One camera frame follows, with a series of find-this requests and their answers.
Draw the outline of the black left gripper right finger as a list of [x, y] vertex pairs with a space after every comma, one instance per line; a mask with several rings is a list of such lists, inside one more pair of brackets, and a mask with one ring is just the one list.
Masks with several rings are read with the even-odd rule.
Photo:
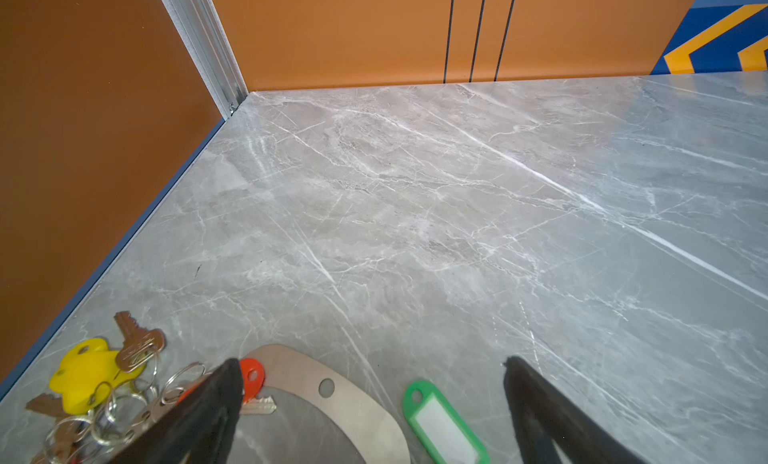
[[524, 463], [641, 463], [519, 356], [505, 363], [504, 390]]

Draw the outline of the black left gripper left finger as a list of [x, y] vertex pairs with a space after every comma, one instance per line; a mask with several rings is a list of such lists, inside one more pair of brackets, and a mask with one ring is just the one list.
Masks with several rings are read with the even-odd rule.
[[111, 461], [225, 463], [233, 445], [242, 397], [240, 364], [230, 358]]

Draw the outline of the green plastic key tag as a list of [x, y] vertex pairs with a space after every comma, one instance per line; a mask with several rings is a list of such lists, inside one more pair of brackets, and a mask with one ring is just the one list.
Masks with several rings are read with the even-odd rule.
[[411, 383], [404, 392], [402, 409], [435, 463], [490, 462], [484, 444], [433, 383]]

